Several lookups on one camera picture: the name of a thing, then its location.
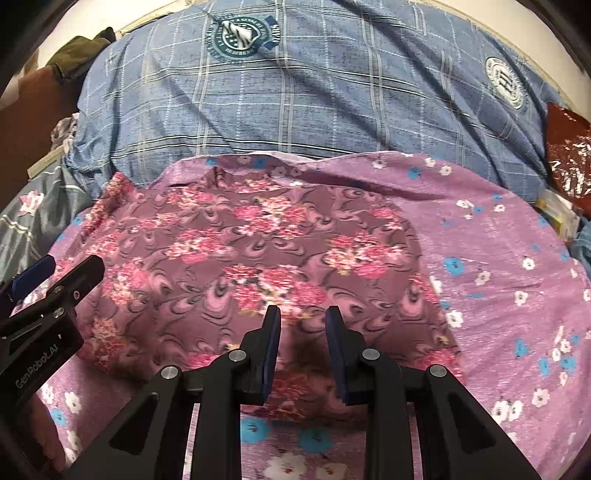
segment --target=blue flower print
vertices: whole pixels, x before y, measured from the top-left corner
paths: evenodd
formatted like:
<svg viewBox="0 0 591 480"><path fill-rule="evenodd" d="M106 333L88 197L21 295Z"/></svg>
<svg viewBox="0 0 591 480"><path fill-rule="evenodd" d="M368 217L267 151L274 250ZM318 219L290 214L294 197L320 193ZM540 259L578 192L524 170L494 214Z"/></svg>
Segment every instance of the blue flower print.
<svg viewBox="0 0 591 480"><path fill-rule="evenodd" d="M577 368L577 361L573 356L564 356L560 359L560 366L572 375Z"/></svg>
<svg viewBox="0 0 591 480"><path fill-rule="evenodd" d="M423 173L423 172L418 167L409 168L408 169L408 178L411 180L417 180L421 176L421 173Z"/></svg>
<svg viewBox="0 0 591 480"><path fill-rule="evenodd" d="M443 266L452 277L457 277L464 273L464 263L458 257L447 257L443 259Z"/></svg>
<svg viewBox="0 0 591 480"><path fill-rule="evenodd" d="M517 358L521 358L523 356L526 356L529 352L530 349L527 348L527 345L524 343L524 341L521 338L518 338L515 341L515 356Z"/></svg>
<svg viewBox="0 0 591 480"><path fill-rule="evenodd" d="M329 432L326 429L302 429L300 432L300 447L308 453L324 453L332 447Z"/></svg>
<svg viewBox="0 0 591 480"><path fill-rule="evenodd" d="M538 367L540 369L540 373L544 376L547 377L550 375L550 362L548 362L547 358L540 358L540 360L538 361Z"/></svg>
<svg viewBox="0 0 591 480"><path fill-rule="evenodd" d="M52 408L49 411L49 415L58 427L65 427L66 426L66 416L59 408Z"/></svg>
<svg viewBox="0 0 591 480"><path fill-rule="evenodd" d="M255 158L252 161L252 168L254 168L255 170L262 170L263 168L265 168L266 165L267 161L262 157Z"/></svg>
<svg viewBox="0 0 591 480"><path fill-rule="evenodd" d="M263 419L245 417L240 420L240 440L249 445L262 442L270 430L271 427Z"/></svg>

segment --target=pink flower print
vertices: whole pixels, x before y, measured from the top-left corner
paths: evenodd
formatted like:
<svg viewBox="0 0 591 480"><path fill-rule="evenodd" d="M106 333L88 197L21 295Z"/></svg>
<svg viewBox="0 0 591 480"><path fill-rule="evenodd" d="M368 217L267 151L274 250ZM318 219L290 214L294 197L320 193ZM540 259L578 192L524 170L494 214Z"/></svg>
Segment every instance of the pink flower print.
<svg viewBox="0 0 591 480"><path fill-rule="evenodd" d="M263 210L268 213L280 213L291 207L289 198L284 197L283 195L278 195L277 197L271 197L269 199L259 198L258 201L262 205Z"/></svg>
<svg viewBox="0 0 591 480"><path fill-rule="evenodd" d="M118 336L117 327L111 319L95 320L92 323L92 333L100 340Z"/></svg>
<svg viewBox="0 0 591 480"><path fill-rule="evenodd" d="M425 356L417 359L413 365L414 368L419 370L426 370L431 365L439 364L446 367L454 377L460 382L464 383L463 372L457 363L456 354L449 348L443 350L434 350Z"/></svg>
<svg viewBox="0 0 591 480"><path fill-rule="evenodd" d="M371 262L355 265L355 273L363 278L381 278L388 271L388 267L382 262Z"/></svg>
<svg viewBox="0 0 591 480"><path fill-rule="evenodd" d="M187 356L187 366L191 369L207 367L218 356L213 353L190 353Z"/></svg>
<svg viewBox="0 0 591 480"><path fill-rule="evenodd" d="M390 248L386 245L370 245L359 249L357 258L360 260L384 260L384 257L389 252Z"/></svg>
<svg viewBox="0 0 591 480"><path fill-rule="evenodd" d="M387 230L404 230L402 227L402 220L400 218L394 218L391 222L386 223L384 227Z"/></svg>
<svg viewBox="0 0 591 480"><path fill-rule="evenodd" d="M435 293L435 290L433 290L431 282L426 280L421 274L415 273L412 277L410 277L409 280L413 282L413 285L415 285L423 291L425 299L427 301L429 301L430 303L439 302L439 297Z"/></svg>
<svg viewBox="0 0 591 480"><path fill-rule="evenodd" d="M334 248L353 248L355 239L352 236L337 235L329 239L329 244Z"/></svg>
<svg viewBox="0 0 591 480"><path fill-rule="evenodd" d="M280 225L275 231L275 236L291 240L292 238L304 236L304 232L297 225Z"/></svg>
<svg viewBox="0 0 591 480"><path fill-rule="evenodd" d="M324 263L334 268L341 275L348 275L355 265L355 255L351 249L341 250L332 248L322 257Z"/></svg>
<svg viewBox="0 0 591 480"><path fill-rule="evenodd" d="M255 218L251 223L239 227L241 233L251 236L257 232L274 232L279 225L279 219L270 215Z"/></svg>
<svg viewBox="0 0 591 480"><path fill-rule="evenodd" d="M269 291L287 293L296 284L297 273L293 265L280 265L277 268L263 270L259 276L259 284Z"/></svg>
<svg viewBox="0 0 591 480"><path fill-rule="evenodd" d="M294 301L299 305L322 305L326 301L326 292L322 288L307 282L295 284Z"/></svg>
<svg viewBox="0 0 591 480"><path fill-rule="evenodd" d="M237 283L244 283L249 278L256 277L256 268L247 267L246 265L224 267L223 271L227 278L234 280Z"/></svg>
<svg viewBox="0 0 591 480"><path fill-rule="evenodd" d="M286 223L298 224L306 219L306 208L291 207L285 210L282 214L283 221Z"/></svg>
<svg viewBox="0 0 591 480"><path fill-rule="evenodd" d="M376 218L395 218L396 214L392 211L391 208L381 207L381 208L374 208L369 211L369 213L376 217Z"/></svg>
<svg viewBox="0 0 591 480"><path fill-rule="evenodd" d="M252 284L237 285L234 290L234 298L238 301L238 307L241 310L258 312L261 306L261 293Z"/></svg>
<svg viewBox="0 0 591 480"><path fill-rule="evenodd" d="M256 205L245 205L234 209L234 216L240 220L254 220L262 215L262 208Z"/></svg>
<svg viewBox="0 0 591 480"><path fill-rule="evenodd" d="M361 230L355 235L355 241L360 244L377 244L378 238L375 235L367 233L365 230Z"/></svg>

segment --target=folded cloth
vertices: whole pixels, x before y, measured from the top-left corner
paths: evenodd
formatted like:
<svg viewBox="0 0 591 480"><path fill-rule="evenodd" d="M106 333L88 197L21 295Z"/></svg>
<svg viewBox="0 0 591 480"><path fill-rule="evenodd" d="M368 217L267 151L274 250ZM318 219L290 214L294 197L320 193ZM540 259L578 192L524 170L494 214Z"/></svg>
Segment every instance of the folded cloth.
<svg viewBox="0 0 591 480"><path fill-rule="evenodd" d="M92 60L114 41L111 27L92 40L78 35L60 48L47 65L53 68L56 79L60 81L77 79L88 72Z"/></svg>

